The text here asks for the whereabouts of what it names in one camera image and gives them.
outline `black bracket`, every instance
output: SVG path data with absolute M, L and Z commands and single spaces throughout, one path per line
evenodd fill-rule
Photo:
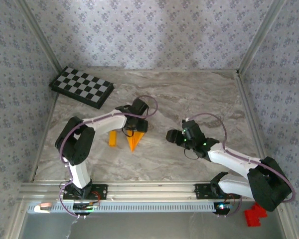
M 108 194 L 108 185 L 107 184 L 92 184 L 91 191 L 84 198 L 82 198 L 72 186 L 72 184 L 68 185 L 64 189 L 63 200 L 98 200 L 98 196 L 93 194 L 92 192 L 97 192 L 100 195 L 100 200 L 106 200 L 106 196 Z
M 195 193 L 196 193 L 196 199 L 222 199 L 225 200 L 226 198 L 231 199 L 239 199 L 240 196 L 237 194 L 223 194 L 217 196 L 211 189 L 210 183 L 197 183 L 195 184 Z

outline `wallpaper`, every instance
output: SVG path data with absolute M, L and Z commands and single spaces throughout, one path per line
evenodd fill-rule
M 14 2 L 0 0 L 0 238 L 19 185 L 30 177 L 55 75 Z
M 267 152 L 297 191 L 299 225 L 299 0 L 283 7 L 243 78 Z
M 65 67 L 236 69 L 266 0 L 28 0 Z

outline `checkerboard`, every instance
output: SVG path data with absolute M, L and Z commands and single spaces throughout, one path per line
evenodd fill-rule
M 70 67 L 65 67 L 61 75 L 50 83 L 50 87 L 56 92 L 97 109 L 114 89 L 113 83 Z

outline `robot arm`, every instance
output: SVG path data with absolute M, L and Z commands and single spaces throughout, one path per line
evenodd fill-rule
M 55 143 L 58 151 L 60 151 L 61 144 L 70 130 L 84 121 L 91 122 L 79 127 L 70 135 L 65 142 L 62 152 L 63 160 L 69 162 L 68 165 L 73 177 L 71 188 L 75 195 L 84 199 L 90 193 L 92 180 L 88 174 L 85 159 L 89 155 L 94 136 L 120 128 L 147 132 L 148 122 L 145 119 L 117 113 L 129 113 L 141 116 L 148 108 L 146 103 L 137 98 L 131 106 L 117 107 L 115 110 L 102 116 L 83 120 L 78 117 L 72 117 L 69 120 Z
M 193 150 L 199 158 L 226 166 L 241 176 L 221 172 L 211 180 L 214 194 L 238 194 L 253 198 L 267 211 L 273 211 L 290 193 L 291 189 L 284 180 L 270 170 L 248 160 L 264 164 L 286 177 L 276 161 L 270 157 L 254 158 L 229 148 L 224 148 L 218 140 L 206 138 L 198 124 L 183 121 L 182 131 L 172 129 L 166 139 L 178 146 Z

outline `marble table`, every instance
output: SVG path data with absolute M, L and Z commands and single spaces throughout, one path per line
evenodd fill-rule
M 81 119 L 108 113 L 117 106 L 131 104 L 139 95 L 151 95 L 159 104 L 157 113 L 148 118 L 149 129 L 132 153 L 120 131 L 117 146 L 108 146 L 108 134 L 95 137 L 87 159 L 93 181 L 115 180 L 196 180 L 207 181 L 227 168 L 204 159 L 190 160 L 183 149 L 166 141 L 170 129 L 181 129 L 181 120 L 200 112 L 220 116 L 228 131 L 227 145 L 256 156 L 251 133 L 237 91 L 234 71 L 158 72 L 94 71 L 85 72 L 113 82 L 115 89 L 100 110 L 60 95 L 55 105 L 35 180 L 68 180 L 54 143 L 72 116 Z M 154 103 L 144 99 L 151 109 Z M 220 141 L 224 131 L 213 117 L 196 120 L 207 137 Z M 187 156 L 195 157 L 188 151 Z

